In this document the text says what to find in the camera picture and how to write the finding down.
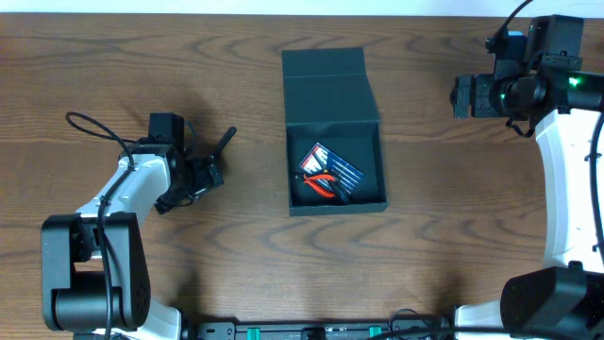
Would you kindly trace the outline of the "small claw hammer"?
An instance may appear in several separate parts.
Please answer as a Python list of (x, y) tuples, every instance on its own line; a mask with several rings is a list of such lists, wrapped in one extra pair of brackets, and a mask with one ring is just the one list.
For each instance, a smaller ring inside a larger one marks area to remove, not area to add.
[(217, 145), (214, 147), (212, 152), (208, 155), (208, 158), (212, 159), (212, 160), (220, 159), (221, 155), (223, 153), (223, 150), (226, 148), (226, 146), (231, 141), (231, 139), (235, 136), (236, 133), (237, 133), (236, 127), (229, 127), (227, 129), (227, 131), (225, 132), (225, 134), (222, 136), (222, 138), (219, 140)]

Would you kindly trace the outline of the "red black pliers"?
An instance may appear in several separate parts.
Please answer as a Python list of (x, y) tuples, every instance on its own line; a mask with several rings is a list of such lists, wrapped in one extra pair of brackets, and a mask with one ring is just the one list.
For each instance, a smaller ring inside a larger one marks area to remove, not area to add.
[(338, 190), (333, 187), (333, 184), (337, 184), (337, 179), (329, 173), (319, 173), (318, 175), (298, 173), (294, 175), (294, 178), (310, 186), (316, 194), (324, 198), (341, 196)]

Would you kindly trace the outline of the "blue precision screwdriver set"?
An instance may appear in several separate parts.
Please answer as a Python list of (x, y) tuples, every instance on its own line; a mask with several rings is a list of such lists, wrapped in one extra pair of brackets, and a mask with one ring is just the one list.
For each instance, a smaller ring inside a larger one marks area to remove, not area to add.
[(354, 193), (364, 177), (363, 172), (320, 143), (310, 149), (300, 161), (299, 168), (310, 176), (332, 175), (349, 195)]

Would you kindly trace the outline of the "black yellow screwdriver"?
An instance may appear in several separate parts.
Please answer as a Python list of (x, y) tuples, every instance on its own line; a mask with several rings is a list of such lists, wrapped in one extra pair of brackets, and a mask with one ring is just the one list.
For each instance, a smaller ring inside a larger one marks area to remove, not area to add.
[(341, 182), (337, 175), (333, 174), (329, 170), (326, 171), (328, 175), (332, 177), (332, 181), (330, 182), (330, 187), (333, 193), (337, 196), (337, 198), (341, 201), (343, 205), (349, 205), (350, 200), (347, 191), (341, 185)]

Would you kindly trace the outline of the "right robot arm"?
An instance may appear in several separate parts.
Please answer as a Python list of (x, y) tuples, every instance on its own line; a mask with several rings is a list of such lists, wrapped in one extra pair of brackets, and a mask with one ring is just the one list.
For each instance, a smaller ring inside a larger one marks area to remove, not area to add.
[(492, 73), (455, 81), (456, 118), (528, 124), (546, 203), (542, 268), (508, 280), (498, 300), (458, 307), (458, 339), (603, 335), (603, 78), (581, 69), (583, 27), (562, 15), (534, 18), (524, 33), (502, 26), (485, 43)]

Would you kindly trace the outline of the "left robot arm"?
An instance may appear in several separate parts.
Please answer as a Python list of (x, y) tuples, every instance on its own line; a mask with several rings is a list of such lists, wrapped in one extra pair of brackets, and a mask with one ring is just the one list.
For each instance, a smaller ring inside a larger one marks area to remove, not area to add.
[(172, 112), (150, 116), (148, 132), (123, 139), (100, 122), (93, 136), (122, 148), (114, 175), (87, 204), (49, 216), (41, 228), (42, 317), (75, 339), (194, 339), (182, 312), (152, 297), (141, 227), (151, 211), (191, 206), (223, 185), (218, 160), (236, 134), (196, 157), (193, 125)]

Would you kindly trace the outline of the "dark green open box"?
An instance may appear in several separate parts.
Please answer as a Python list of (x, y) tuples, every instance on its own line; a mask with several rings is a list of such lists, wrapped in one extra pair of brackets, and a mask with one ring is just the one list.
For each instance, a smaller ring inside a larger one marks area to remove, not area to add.
[[(285, 50), (282, 57), (289, 213), (311, 216), (381, 213), (388, 206), (380, 117), (361, 48)], [(294, 178), (320, 143), (351, 163), (363, 180), (350, 204), (324, 198)]]

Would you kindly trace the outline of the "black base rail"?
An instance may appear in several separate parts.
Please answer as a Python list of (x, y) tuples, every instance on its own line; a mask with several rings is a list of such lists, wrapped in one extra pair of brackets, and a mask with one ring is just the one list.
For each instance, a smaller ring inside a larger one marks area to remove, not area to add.
[(394, 321), (340, 323), (201, 323), (193, 332), (197, 340), (354, 340), (368, 339), (387, 332), (419, 330), (433, 321), (403, 317)]

